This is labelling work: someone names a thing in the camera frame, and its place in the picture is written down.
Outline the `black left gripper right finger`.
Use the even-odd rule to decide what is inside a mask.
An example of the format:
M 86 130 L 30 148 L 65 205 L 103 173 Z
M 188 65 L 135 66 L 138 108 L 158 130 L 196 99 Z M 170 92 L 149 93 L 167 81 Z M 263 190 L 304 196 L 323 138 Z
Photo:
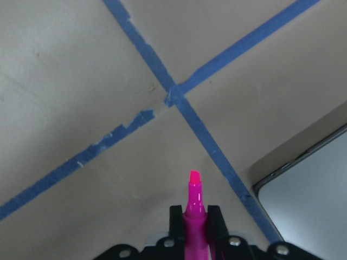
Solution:
M 221 209 L 217 205 L 208 205 L 207 239 L 208 241 L 223 240 L 229 236 Z

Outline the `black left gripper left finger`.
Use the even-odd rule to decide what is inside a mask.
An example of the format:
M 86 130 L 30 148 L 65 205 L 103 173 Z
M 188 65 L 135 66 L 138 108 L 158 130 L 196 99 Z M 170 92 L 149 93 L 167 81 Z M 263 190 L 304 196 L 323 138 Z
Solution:
M 169 236 L 180 240 L 185 239 L 185 227 L 181 205 L 173 205 L 169 208 Z

